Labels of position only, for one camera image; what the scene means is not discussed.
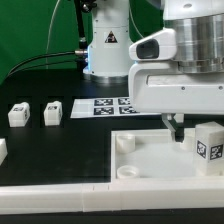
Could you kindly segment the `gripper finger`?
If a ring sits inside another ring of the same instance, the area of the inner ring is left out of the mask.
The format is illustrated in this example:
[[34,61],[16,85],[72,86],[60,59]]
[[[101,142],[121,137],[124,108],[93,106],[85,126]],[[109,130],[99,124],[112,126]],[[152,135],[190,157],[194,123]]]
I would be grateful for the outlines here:
[[163,114],[162,121],[170,130],[171,136],[175,142],[182,142],[184,140],[184,122],[177,123],[174,119],[176,114]]

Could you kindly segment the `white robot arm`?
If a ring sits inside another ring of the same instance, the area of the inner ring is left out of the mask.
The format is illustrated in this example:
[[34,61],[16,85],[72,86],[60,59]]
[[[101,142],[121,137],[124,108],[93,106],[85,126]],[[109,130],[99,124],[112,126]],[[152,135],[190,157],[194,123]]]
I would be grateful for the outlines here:
[[176,114],[224,115],[224,0],[147,0],[163,11],[161,30],[129,41],[128,0],[81,0],[93,18],[84,77],[128,82],[139,112],[159,113],[184,139]]

